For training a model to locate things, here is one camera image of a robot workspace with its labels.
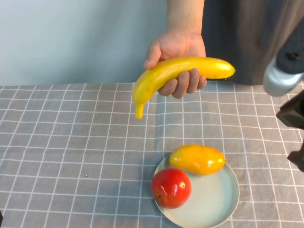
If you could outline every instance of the mango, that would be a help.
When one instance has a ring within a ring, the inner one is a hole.
[[[222,152],[203,145],[183,145],[174,150],[169,163],[197,175],[210,175],[220,171],[226,159]]]

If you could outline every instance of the red apple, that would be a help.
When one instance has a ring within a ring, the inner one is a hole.
[[[155,174],[151,189],[156,202],[170,209],[183,205],[192,191],[189,177],[177,168],[163,169]]]

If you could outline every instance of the banana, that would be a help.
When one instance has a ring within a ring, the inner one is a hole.
[[[135,82],[132,93],[135,117],[137,119],[143,117],[145,104],[169,80],[193,68],[198,69],[200,75],[204,75],[207,79],[225,79],[235,73],[230,63],[218,58],[178,57],[159,62],[154,68],[144,71]]]

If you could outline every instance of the table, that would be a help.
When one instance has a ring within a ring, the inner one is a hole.
[[[221,228],[303,228],[304,174],[286,156],[302,132],[275,113],[303,89],[209,81],[182,100],[155,94],[134,117],[133,84],[0,87],[2,227],[175,228],[150,191],[177,146],[225,153],[240,202]]]

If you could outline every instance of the hand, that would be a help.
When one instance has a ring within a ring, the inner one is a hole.
[[[206,56],[201,34],[181,29],[165,32],[150,44],[143,67],[150,69],[162,60],[182,56]],[[192,94],[197,89],[203,89],[206,84],[206,78],[200,76],[198,69],[192,69],[181,72],[177,79],[167,82],[159,93],[162,96],[182,98],[186,93]]]

